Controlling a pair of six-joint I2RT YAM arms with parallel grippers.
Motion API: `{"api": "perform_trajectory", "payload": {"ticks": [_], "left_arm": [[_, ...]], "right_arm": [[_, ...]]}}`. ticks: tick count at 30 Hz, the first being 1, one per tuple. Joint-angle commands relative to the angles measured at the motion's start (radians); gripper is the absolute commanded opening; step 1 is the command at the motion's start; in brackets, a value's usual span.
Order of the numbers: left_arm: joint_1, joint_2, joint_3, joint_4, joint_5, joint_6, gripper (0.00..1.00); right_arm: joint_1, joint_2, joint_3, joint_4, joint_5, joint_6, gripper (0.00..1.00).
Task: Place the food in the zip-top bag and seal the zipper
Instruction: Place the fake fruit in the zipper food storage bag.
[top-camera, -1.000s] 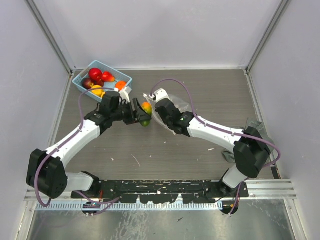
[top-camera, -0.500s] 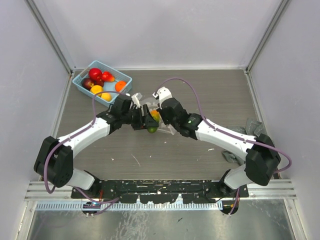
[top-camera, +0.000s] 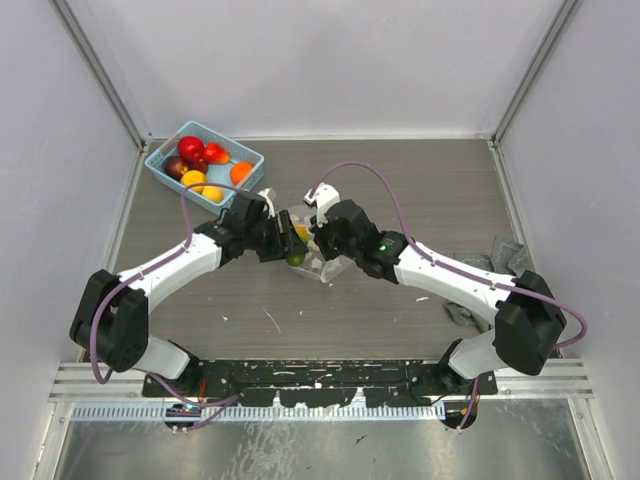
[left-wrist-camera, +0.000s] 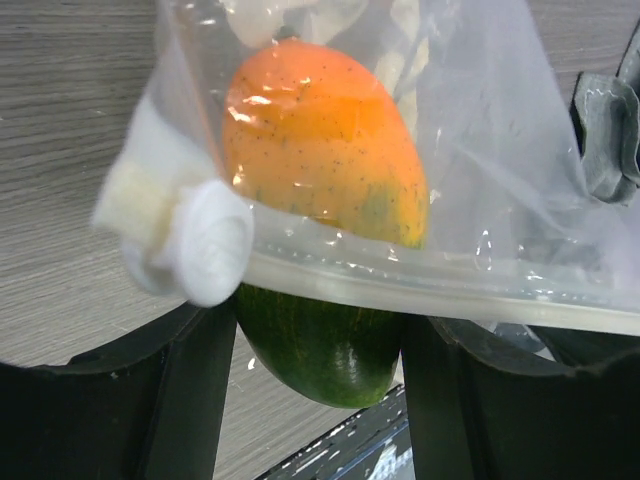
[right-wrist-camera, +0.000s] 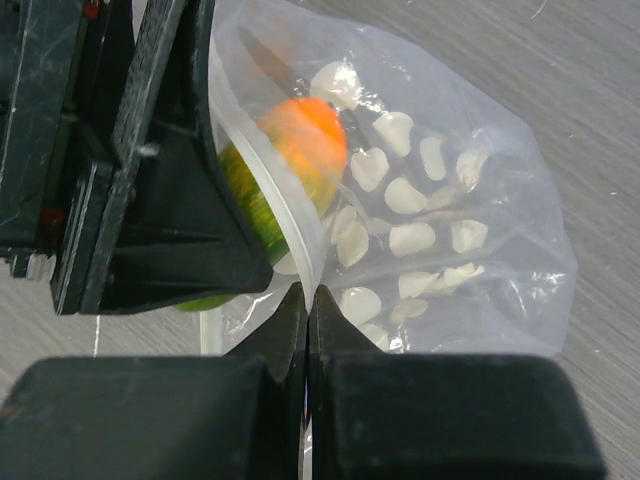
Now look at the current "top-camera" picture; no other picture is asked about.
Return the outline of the green orange mango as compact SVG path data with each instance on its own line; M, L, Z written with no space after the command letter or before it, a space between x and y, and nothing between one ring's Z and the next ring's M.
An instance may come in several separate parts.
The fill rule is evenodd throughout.
M309 232L307 228L304 225L296 225L295 230L296 230L296 234L298 235L302 243L305 246L308 246ZM291 267L298 267L305 261L307 254L308 254L308 251L305 251L304 253L301 253L301 254L292 254L286 258L286 262Z

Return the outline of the clear zip top bag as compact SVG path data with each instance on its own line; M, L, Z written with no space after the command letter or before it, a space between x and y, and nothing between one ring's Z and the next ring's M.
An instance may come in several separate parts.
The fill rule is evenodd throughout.
M291 267L299 274L310 279L330 284L338 275L354 265L354 262L344 256L339 256L332 260L326 260L320 252L311 232L311 219L315 215L314 209L309 209L304 204L291 206L288 208L294 220L300 220L309 232L308 254L305 261L298 267Z

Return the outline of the orange tangerine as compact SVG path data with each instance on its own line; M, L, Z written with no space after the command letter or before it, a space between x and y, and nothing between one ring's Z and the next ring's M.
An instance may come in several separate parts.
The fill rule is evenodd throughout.
M235 163L230 171L229 177L233 185L240 184L251 172L253 165L247 161Z

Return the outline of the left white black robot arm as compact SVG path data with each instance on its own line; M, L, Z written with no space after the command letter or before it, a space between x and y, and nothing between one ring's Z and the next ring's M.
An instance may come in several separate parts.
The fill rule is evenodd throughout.
M129 370L164 378L178 396L200 384L195 357L149 331L153 310L198 277L221 269L247 251L261 262L307 254L288 211L273 213L266 197L238 193L218 219L188 228L187 237L153 260L113 274L90 276L70 328L70 338L84 348L96 380Z

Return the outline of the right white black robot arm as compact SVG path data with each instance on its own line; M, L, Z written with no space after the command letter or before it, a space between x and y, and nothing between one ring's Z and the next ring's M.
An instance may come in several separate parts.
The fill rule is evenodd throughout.
M437 365L444 390L462 393L476 377L503 368L541 372L566 320L540 275L527 271L512 278L440 258L403 233L378 229L352 200L315 206L312 232L326 259L344 256L372 278L429 291L490 324L487 332L446 350Z

